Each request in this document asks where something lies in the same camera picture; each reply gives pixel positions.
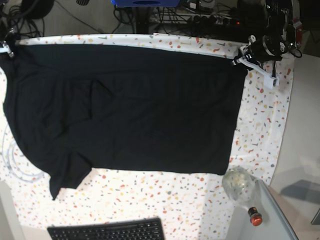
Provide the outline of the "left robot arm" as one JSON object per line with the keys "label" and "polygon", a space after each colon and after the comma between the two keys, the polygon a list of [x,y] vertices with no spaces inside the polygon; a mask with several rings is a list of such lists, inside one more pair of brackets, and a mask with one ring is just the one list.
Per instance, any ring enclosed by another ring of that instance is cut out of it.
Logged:
{"label": "left robot arm", "polygon": [[262,36],[250,35],[248,44],[238,49],[238,55],[232,65],[245,65],[249,70],[255,70],[263,75],[263,85],[273,89],[279,85],[280,76],[277,73],[277,62],[283,59],[283,54],[289,53],[300,59],[302,41],[302,23],[293,18],[293,2],[291,0],[267,0],[266,33]]}

